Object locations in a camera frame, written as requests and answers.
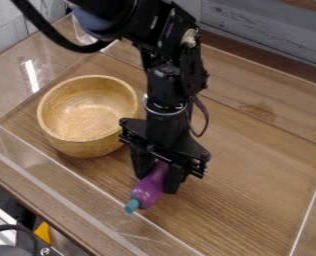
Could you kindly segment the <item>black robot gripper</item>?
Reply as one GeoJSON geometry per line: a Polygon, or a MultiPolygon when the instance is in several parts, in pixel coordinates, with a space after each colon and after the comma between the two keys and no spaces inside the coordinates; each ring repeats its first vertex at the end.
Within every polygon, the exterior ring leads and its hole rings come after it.
{"type": "Polygon", "coordinates": [[[155,159],[168,165],[163,192],[175,194],[186,176],[202,178],[210,161],[210,151],[197,142],[188,131],[186,117],[158,117],[146,119],[122,118],[119,140],[130,147],[135,176],[142,180],[148,174],[155,159]]]}

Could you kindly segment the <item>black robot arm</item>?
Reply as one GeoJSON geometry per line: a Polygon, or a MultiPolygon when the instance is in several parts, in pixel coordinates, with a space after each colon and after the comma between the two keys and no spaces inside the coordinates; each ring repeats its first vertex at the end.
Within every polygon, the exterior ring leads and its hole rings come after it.
{"type": "Polygon", "coordinates": [[[64,0],[83,31],[96,39],[72,43],[46,20],[30,0],[9,0],[24,17],[59,46],[94,53],[118,39],[138,49],[147,77],[146,117],[123,118],[120,140],[128,144],[135,176],[142,179],[155,160],[167,162],[163,192],[174,194],[190,175],[202,177],[210,152],[195,141],[193,109],[202,109],[198,93],[209,72],[201,54],[201,34],[193,15],[168,0],[64,0]]]}

